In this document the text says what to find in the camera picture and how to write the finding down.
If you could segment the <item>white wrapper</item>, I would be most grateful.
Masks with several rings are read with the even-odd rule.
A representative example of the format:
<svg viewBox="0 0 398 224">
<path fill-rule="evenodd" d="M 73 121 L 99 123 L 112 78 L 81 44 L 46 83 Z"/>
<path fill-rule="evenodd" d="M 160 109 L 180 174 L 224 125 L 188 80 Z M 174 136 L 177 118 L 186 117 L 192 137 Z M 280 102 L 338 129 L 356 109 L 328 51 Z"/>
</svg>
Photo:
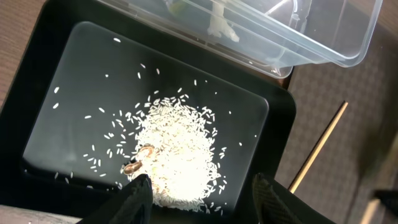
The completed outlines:
<svg viewBox="0 0 398 224">
<path fill-rule="evenodd" d="M 212 13 L 210 16 L 210 25 L 207 28 L 207 33 L 208 35 L 219 38 L 224 35 L 233 42 L 239 42 L 238 35 L 224 18 L 224 4 L 218 2 L 212 3 Z"/>
</svg>

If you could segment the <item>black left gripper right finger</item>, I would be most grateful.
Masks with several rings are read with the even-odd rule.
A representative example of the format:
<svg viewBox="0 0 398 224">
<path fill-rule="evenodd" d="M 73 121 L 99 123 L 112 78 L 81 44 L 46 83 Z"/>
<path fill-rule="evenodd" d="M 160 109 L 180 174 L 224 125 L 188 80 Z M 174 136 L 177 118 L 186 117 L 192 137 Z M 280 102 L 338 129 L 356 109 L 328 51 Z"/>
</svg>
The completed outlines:
<svg viewBox="0 0 398 224">
<path fill-rule="evenodd" d="M 260 224 L 334 224 L 263 173 L 252 180 L 252 196 Z"/>
</svg>

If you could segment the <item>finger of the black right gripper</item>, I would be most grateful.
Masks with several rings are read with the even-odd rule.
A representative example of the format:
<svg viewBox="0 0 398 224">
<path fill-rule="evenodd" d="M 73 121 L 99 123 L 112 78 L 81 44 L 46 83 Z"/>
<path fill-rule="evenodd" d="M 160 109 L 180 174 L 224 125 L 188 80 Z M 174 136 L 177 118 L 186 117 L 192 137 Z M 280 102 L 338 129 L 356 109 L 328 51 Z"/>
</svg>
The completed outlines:
<svg viewBox="0 0 398 224">
<path fill-rule="evenodd" d="M 374 197 L 381 201 L 381 204 L 386 208 L 388 213 L 395 218 L 398 216 L 398 192 L 396 190 L 376 190 Z"/>
</svg>

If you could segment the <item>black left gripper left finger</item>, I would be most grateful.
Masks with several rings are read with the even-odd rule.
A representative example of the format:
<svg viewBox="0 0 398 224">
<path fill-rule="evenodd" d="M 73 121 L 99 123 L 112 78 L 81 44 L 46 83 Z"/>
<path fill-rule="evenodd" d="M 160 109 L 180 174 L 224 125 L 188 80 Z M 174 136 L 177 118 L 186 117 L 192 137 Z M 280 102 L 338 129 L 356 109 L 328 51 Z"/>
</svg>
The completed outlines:
<svg viewBox="0 0 398 224">
<path fill-rule="evenodd" d="M 78 224 L 148 224 L 152 204 L 151 179 L 147 174 L 141 174 Z"/>
</svg>

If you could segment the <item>wooden chopstick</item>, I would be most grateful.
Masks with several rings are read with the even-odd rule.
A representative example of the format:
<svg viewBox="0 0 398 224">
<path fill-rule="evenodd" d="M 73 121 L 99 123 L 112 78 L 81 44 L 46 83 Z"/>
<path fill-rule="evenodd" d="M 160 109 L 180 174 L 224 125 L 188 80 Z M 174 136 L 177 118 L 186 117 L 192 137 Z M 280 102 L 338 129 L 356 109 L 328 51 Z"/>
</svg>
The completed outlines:
<svg viewBox="0 0 398 224">
<path fill-rule="evenodd" d="M 370 224 L 375 212 L 378 210 L 381 201 L 378 198 L 371 199 L 364 211 L 360 224 Z"/>
<path fill-rule="evenodd" d="M 338 124 L 339 120 L 341 119 L 347 107 L 348 107 L 348 102 L 347 101 L 342 102 L 341 106 L 338 108 L 338 111 L 335 113 L 334 117 L 329 122 L 328 126 L 326 127 L 320 138 L 318 139 L 311 153 L 308 155 L 307 159 L 301 166 L 299 172 L 297 173 L 297 175 L 289 185 L 288 191 L 290 193 L 294 194 L 299 185 L 301 184 L 301 182 L 303 181 L 308 170 L 311 168 L 312 164 L 314 163 L 315 159 L 317 158 L 323 146 L 330 137 L 330 134 L 335 129 L 336 125 Z"/>
</svg>

